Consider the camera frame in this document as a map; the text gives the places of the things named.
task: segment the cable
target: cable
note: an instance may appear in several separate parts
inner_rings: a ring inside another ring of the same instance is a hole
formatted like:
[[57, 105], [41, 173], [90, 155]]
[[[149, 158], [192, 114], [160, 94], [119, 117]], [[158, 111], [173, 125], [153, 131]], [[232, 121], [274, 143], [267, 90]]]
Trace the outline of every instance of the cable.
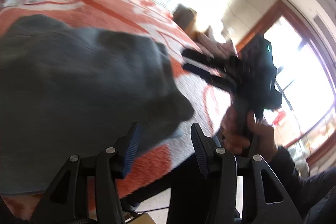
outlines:
[[151, 210], [146, 210], [146, 211], [138, 211], [138, 212], [135, 212], [135, 213], [148, 213], [148, 212], [153, 212], [153, 211], [158, 211], [158, 210], [163, 210], [163, 209], [168, 209], [168, 207], [162, 207], [162, 208], [157, 208], [157, 209], [151, 209]]

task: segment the gray towel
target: gray towel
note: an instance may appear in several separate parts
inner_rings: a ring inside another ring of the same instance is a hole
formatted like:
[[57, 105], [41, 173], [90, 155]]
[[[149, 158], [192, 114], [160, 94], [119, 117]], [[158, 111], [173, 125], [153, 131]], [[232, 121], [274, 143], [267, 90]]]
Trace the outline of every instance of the gray towel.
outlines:
[[132, 122], [144, 153], [192, 115], [164, 45], [21, 17], [0, 38], [0, 193], [46, 189], [69, 156], [96, 155]]

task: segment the black clamp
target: black clamp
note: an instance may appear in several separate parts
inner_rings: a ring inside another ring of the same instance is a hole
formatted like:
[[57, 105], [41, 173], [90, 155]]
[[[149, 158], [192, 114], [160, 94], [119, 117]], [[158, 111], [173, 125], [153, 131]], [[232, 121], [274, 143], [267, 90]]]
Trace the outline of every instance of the black clamp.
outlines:
[[140, 140], [140, 127], [134, 122], [127, 135], [97, 156], [72, 155], [60, 169], [38, 203], [33, 224], [97, 223], [88, 218], [87, 177], [95, 177], [97, 219], [100, 224], [125, 223], [115, 179], [131, 171]]
[[262, 156], [234, 156], [204, 136], [197, 123], [191, 126], [191, 138], [201, 173], [215, 180], [206, 224], [233, 224], [237, 176], [243, 177], [242, 224], [303, 223], [290, 196]]

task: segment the bedspread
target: bedspread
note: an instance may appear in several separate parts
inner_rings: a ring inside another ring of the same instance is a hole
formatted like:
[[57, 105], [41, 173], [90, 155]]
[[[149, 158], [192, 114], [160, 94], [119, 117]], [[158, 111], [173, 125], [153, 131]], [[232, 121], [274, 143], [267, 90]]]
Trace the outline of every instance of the bedspread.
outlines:
[[[48, 0], [42, 4], [8, 7], [0, 10], [0, 35], [20, 16], [44, 14], [72, 27], [92, 26], [149, 36], [168, 50], [178, 89], [195, 110], [191, 120], [181, 123], [182, 136], [150, 150], [137, 158], [125, 180], [118, 180], [120, 197], [148, 185], [167, 174], [193, 152], [190, 126], [198, 122], [204, 133], [213, 135], [230, 104], [229, 94], [207, 85], [196, 75], [183, 71], [181, 51], [197, 45], [172, 21], [170, 13], [150, 0]], [[89, 209], [95, 210], [93, 182], [89, 183]], [[41, 195], [6, 197], [10, 210], [29, 219]]]

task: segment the hand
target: hand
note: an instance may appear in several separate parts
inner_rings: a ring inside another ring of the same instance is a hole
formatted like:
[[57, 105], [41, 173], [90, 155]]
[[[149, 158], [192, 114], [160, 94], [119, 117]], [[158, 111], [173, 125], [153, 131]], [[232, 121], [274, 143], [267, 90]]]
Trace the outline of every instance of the hand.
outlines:
[[[247, 114], [247, 127], [254, 135], [259, 136], [257, 153], [270, 162], [278, 152], [278, 146], [274, 141], [273, 127], [256, 122], [252, 111]], [[225, 136], [224, 148], [231, 153], [239, 155], [243, 148], [250, 147], [248, 138], [237, 133], [237, 112], [233, 106], [227, 109], [223, 117], [221, 131]]]

